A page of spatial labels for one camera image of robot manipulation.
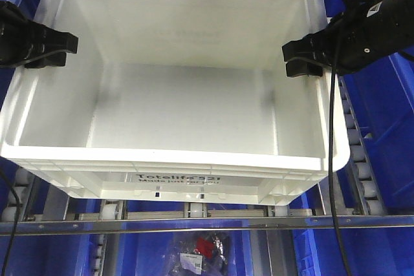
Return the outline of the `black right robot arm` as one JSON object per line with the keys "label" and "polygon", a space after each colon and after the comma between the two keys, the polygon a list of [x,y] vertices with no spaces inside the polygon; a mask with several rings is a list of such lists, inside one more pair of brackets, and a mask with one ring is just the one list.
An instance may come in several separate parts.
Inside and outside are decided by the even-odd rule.
{"label": "black right robot arm", "polygon": [[338,75],[353,74],[394,53],[407,60],[413,46],[413,0],[342,0],[345,11],[328,25],[283,45],[286,73],[323,76],[327,68]]}

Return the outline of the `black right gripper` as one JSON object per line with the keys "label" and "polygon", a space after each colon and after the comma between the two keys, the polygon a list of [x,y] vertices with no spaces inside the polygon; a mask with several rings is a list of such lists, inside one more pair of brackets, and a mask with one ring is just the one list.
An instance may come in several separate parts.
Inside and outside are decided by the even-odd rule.
{"label": "black right gripper", "polygon": [[[393,53],[392,11],[385,4],[363,6],[334,16],[325,29],[334,52],[338,75],[353,74]],[[308,34],[282,46],[290,78],[323,76],[323,68],[309,62],[328,62],[321,34]]]}

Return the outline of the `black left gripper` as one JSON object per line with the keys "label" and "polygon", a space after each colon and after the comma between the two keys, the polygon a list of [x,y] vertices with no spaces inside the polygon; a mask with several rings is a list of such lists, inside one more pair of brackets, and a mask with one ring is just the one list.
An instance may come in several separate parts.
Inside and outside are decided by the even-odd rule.
{"label": "black left gripper", "polygon": [[[26,18],[18,6],[1,1],[1,66],[64,67],[66,53],[76,54],[77,51],[75,35],[51,28],[42,30],[42,26]],[[52,55],[36,60],[41,53]]]}

